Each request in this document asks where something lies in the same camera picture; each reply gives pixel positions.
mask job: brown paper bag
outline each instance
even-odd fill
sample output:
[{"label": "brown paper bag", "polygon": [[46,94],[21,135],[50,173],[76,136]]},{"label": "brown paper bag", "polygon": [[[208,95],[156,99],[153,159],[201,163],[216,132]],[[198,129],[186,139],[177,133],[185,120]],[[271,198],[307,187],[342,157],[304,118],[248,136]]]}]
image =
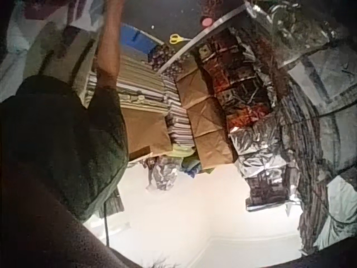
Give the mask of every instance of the brown paper bag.
[{"label": "brown paper bag", "polygon": [[199,68],[195,61],[195,58],[193,56],[190,56],[183,63],[181,63],[181,65],[182,65],[183,71],[181,74],[179,74],[177,76],[176,81],[179,81],[183,77],[193,73],[194,71],[196,71]]},{"label": "brown paper bag", "polygon": [[197,137],[195,143],[203,170],[218,165],[231,164],[235,160],[225,130],[218,130]]},{"label": "brown paper bag", "polygon": [[129,160],[172,151],[164,115],[122,108],[127,127]]},{"label": "brown paper bag", "polygon": [[201,71],[195,70],[176,83],[183,108],[188,109],[211,96],[202,78]]},{"label": "brown paper bag", "polygon": [[225,128],[225,116],[216,98],[210,97],[187,110],[194,137]]}]

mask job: black cord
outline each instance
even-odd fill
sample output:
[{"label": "black cord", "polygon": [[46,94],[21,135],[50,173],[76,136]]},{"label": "black cord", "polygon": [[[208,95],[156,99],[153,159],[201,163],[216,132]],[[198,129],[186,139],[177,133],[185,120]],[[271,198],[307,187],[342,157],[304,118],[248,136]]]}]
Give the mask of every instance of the black cord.
[{"label": "black cord", "polygon": [[105,227],[105,239],[107,242],[107,247],[109,247],[109,231],[108,231],[108,220],[107,220],[107,201],[104,202],[104,227]]}]

